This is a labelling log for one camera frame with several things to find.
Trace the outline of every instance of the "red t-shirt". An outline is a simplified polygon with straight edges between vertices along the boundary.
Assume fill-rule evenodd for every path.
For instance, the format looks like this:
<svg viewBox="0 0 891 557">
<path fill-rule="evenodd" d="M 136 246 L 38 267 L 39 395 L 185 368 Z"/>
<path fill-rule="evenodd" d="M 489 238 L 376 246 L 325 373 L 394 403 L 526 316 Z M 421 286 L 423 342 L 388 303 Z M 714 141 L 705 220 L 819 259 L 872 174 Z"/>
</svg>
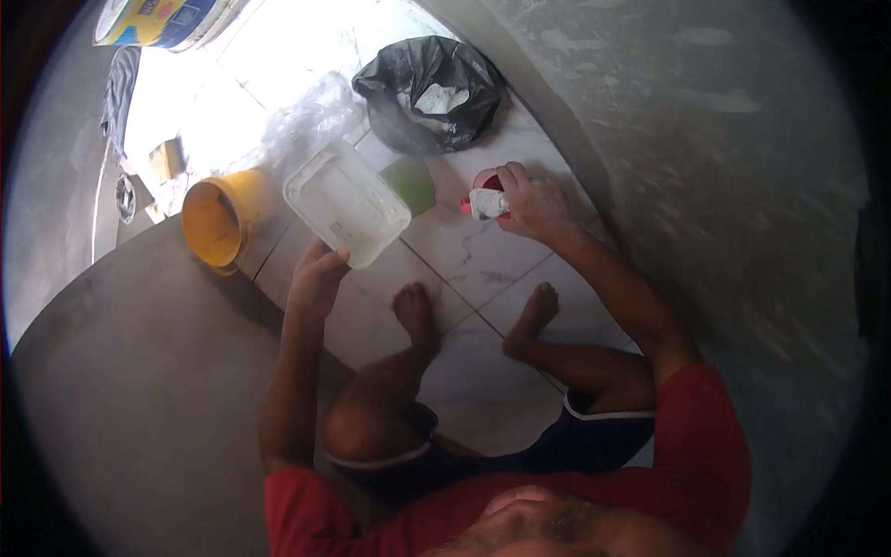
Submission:
<svg viewBox="0 0 891 557">
<path fill-rule="evenodd" d="M 327 480 L 306 468 L 281 470 L 266 480 L 272 555 L 413 557 L 452 541 L 502 492 L 530 484 L 645 512 L 708 549 L 725 552 L 746 515 L 751 464 L 740 423 L 714 369 L 692 365 L 659 389 L 655 438 L 652 468 L 595 476 L 477 476 L 407 505 L 364 537 Z"/>
</svg>

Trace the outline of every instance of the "man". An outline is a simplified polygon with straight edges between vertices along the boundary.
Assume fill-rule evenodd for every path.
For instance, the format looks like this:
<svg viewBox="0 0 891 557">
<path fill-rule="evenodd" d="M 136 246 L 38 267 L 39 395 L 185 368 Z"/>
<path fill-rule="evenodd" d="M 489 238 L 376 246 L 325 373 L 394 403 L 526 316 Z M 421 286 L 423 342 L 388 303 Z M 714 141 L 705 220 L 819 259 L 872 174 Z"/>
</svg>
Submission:
<svg viewBox="0 0 891 557">
<path fill-rule="evenodd" d="M 723 553 L 748 508 L 746 441 L 717 373 L 670 304 L 569 217 L 558 186 L 498 168 L 511 205 L 502 228 L 545 244 L 591 284 L 643 357 L 543 343 L 557 295 L 541 284 L 503 343 L 507 356 L 570 387 L 563 415 L 526 451 L 494 459 L 446 451 L 414 401 L 439 340 L 418 284 L 394 299 L 412 346 L 360 371 L 323 424 L 329 457 L 399 509 L 361 537 L 312 471 L 324 319 L 348 253 L 317 241 L 298 263 L 282 347 L 260 420 L 273 555 L 561 556 Z M 653 431 L 652 469 L 618 468 Z"/>
</svg>

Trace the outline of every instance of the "hand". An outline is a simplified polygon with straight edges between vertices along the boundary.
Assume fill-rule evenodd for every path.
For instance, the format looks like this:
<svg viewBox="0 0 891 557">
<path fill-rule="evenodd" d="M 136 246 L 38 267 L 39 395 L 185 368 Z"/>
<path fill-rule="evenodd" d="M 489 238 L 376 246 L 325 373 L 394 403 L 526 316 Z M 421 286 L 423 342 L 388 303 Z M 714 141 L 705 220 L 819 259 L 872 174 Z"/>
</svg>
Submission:
<svg viewBox="0 0 891 557">
<path fill-rule="evenodd" d="M 554 182 L 530 180 L 518 162 L 509 162 L 496 172 L 511 205 L 510 218 L 498 217 L 503 230 L 548 245 L 560 234 L 576 228 L 563 191 Z"/>
<path fill-rule="evenodd" d="M 294 267 L 290 281 L 287 311 L 324 319 L 334 308 L 340 281 L 349 272 L 349 250 L 331 251 L 315 238 Z"/>
</svg>

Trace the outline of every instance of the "yellow bucket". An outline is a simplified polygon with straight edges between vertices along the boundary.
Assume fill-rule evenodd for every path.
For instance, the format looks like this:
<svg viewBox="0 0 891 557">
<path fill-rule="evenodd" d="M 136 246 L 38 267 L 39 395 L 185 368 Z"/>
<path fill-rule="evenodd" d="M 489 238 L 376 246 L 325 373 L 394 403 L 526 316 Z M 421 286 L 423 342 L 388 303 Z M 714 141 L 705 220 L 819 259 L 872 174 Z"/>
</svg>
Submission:
<svg viewBox="0 0 891 557">
<path fill-rule="evenodd" d="M 206 178 L 185 195 L 185 240 L 210 268 L 232 274 L 273 209 L 266 175 L 259 170 Z"/>
</svg>

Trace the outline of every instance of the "knee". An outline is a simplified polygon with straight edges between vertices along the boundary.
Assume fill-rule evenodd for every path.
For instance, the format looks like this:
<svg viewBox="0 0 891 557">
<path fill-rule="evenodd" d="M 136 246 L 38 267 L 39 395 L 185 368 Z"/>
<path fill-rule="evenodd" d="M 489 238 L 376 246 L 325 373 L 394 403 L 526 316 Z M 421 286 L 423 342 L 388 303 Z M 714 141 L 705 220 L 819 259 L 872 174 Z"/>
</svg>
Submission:
<svg viewBox="0 0 891 557">
<path fill-rule="evenodd" d="M 325 451 L 348 461 L 372 460 L 381 441 L 377 422 L 367 407 L 335 400 L 322 424 Z"/>
</svg>

